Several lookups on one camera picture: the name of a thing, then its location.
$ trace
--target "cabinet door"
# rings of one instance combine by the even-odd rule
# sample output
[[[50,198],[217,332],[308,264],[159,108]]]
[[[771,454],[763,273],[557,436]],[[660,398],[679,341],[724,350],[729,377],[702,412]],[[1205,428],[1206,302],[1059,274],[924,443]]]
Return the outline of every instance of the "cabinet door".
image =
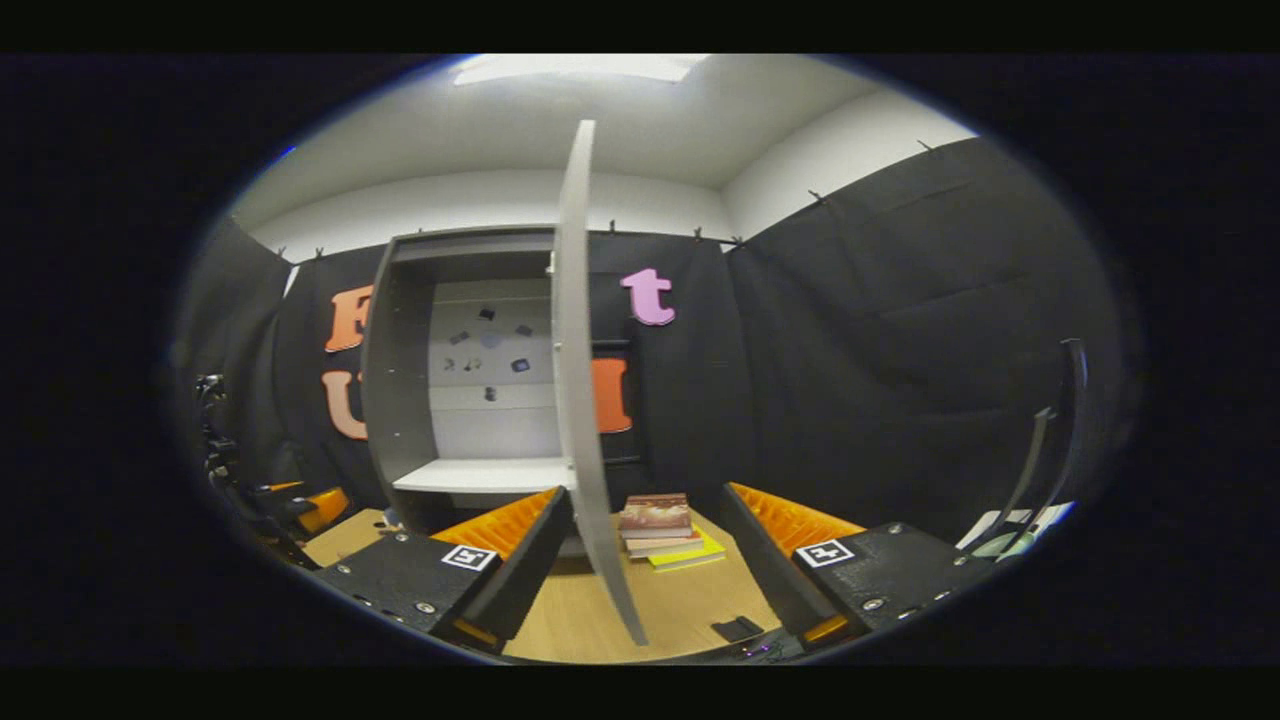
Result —
[[[618,534],[609,518],[604,460],[595,420],[591,323],[588,305],[586,209],[595,120],[582,120],[561,188],[559,223],[552,251],[552,341],[561,450],[576,479],[573,518],[591,568],[604,580],[636,644],[648,644],[623,575]]]

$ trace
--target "orange letter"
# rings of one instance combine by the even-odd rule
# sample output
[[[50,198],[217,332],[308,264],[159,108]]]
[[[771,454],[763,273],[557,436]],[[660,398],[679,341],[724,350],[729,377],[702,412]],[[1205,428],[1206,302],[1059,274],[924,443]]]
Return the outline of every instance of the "orange letter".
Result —
[[[618,357],[591,360],[591,379],[595,386],[595,424],[602,433],[625,433],[631,429],[631,418],[622,407],[622,375],[627,361]]]
[[[324,343],[328,352],[349,350],[364,342],[361,331],[369,320],[369,299],[372,295],[374,286],[370,284],[333,296],[333,336]]]
[[[333,427],[351,439],[369,439],[365,424],[351,415],[351,398],[347,396],[351,373],[330,370],[320,375],[320,382],[324,383],[325,395],[329,397],[329,419],[333,420]]]

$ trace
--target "white shelf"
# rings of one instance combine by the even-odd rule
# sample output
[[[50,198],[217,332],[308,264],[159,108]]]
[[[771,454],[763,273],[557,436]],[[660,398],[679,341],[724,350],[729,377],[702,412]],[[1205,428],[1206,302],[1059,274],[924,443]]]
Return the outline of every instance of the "white shelf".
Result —
[[[392,483],[396,489],[456,493],[532,493],[563,486],[576,475],[564,457],[433,460]]]

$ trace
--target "wooden tabletop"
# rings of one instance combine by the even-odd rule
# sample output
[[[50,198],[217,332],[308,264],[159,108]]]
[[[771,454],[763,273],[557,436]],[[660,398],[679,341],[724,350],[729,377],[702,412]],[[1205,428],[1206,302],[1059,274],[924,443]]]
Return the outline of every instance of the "wooden tabletop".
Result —
[[[742,615],[765,632],[780,628],[733,537],[698,512],[694,521],[724,546],[723,560],[659,574],[648,560],[627,559],[618,543],[648,646],[631,641],[600,578],[561,560],[503,653],[593,665],[667,660],[727,646],[712,623]]]

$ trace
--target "white wall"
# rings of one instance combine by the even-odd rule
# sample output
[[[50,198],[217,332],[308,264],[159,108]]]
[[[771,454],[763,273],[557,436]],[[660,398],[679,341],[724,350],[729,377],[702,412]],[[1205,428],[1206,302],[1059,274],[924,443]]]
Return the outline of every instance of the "white wall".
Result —
[[[285,213],[250,234],[268,249],[284,247],[301,263],[383,245],[393,236],[490,225],[554,224],[559,170],[494,170],[415,178],[347,192]],[[637,177],[593,174],[589,229],[658,232],[728,240],[730,224],[716,191]]]
[[[977,133],[890,90],[858,97],[796,131],[748,165],[723,190],[733,234],[750,240],[876,170]]]

